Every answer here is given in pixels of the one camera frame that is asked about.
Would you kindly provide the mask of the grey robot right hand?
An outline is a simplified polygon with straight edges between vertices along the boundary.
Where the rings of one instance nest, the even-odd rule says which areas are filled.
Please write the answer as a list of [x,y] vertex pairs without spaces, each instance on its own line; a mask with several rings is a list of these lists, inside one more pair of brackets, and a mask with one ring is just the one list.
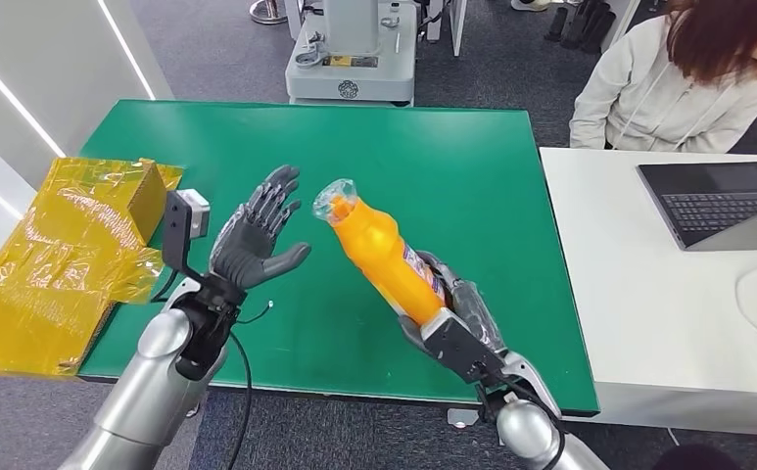
[[407,315],[399,316],[398,323],[407,340],[452,370],[467,369],[477,362],[503,365],[507,346],[476,283],[455,274],[432,253],[417,254],[444,288],[446,305],[423,326]]

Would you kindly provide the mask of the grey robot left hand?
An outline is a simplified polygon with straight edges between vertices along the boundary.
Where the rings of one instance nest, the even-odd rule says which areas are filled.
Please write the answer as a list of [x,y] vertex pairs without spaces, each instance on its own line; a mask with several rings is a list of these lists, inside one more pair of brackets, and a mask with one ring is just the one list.
[[251,288],[300,266],[310,245],[299,242],[276,254],[275,246],[284,226],[301,202],[291,194],[299,186],[300,170],[284,164],[276,168],[228,218],[209,259],[209,273],[238,289]]

